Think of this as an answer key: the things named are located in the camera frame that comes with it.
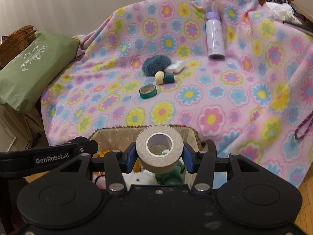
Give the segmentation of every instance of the blanket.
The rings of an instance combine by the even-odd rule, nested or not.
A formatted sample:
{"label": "blanket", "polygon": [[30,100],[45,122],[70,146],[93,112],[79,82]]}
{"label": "blanket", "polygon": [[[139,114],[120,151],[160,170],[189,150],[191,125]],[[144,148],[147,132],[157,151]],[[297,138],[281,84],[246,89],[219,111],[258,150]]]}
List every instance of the blanket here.
{"label": "blanket", "polygon": [[[205,13],[222,19],[225,61],[208,59]],[[50,145],[104,127],[180,124],[212,139],[219,157],[237,152],[295,186],[313,160],[313,133],[295,129],[313,106],[313,44],[275,21],[258,0],[147,0],[115,11],[78,36],[73,61],[41,96]],[[164,54],[186,60],[175,83],[154,84],[141,66]],[[303,133],[305,124],[299,134]]]}

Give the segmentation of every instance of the tape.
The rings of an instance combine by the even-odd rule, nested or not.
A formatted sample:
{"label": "tape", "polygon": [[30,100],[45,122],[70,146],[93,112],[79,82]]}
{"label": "tape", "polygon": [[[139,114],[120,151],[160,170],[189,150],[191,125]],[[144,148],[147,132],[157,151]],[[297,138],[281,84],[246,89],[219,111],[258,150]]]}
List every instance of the tape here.
{"label": "tape", "polygon": [[142,99],[148,99],[157,94],[155,85],[145,85],[139,89],[139,94]]}
{"label": "tape", "polygon": [[[154,145],[164,145],[170,151],[165,155],[155,155],[149,151]],[[153,125],[138,135],[136,150],[145,169],[153,173],[165,173],[179,162],[183,152],[183,139],[178,131],[170,126]]]}

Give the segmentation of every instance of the water bottle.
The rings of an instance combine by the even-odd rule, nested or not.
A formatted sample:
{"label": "water bottle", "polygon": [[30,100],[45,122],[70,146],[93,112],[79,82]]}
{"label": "water bottle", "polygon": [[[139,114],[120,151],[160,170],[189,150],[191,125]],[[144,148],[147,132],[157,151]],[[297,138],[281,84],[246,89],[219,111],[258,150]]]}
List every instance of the water bottle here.
{"label": "water bottle", "polygon": [[208,55],[210,59],[224,59],[225,48],[222,33],[221,18],[215,12],[205,15],[205,24],[208,42]]}

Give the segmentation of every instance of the blue fluffy ball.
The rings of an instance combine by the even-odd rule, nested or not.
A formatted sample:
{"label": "blue fluffy ball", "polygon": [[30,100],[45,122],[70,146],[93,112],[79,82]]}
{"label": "blue fluffy ball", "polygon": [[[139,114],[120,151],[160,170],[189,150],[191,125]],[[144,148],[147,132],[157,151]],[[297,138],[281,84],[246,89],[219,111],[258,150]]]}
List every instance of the blue fluffy ball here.
{"label": "blue fluffy ball", "polygon": [[162,71],[172,63],[171,59],[165,55],[156,55],[148,58],[142,65],[142,71],[148,77],[153,77],[158,71]]}

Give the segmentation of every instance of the green pillow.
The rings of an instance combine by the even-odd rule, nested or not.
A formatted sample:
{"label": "green pillow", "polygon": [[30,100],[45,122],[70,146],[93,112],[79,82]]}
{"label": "green pillow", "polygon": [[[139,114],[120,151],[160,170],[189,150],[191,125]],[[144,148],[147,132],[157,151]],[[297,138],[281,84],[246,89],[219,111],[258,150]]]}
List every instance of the green pillow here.
{"label": "green pillow", "polygon": [[50,32],[37,38],[0,71],[0,104],[33,109],[45,87],[76,58],[79,41]]}

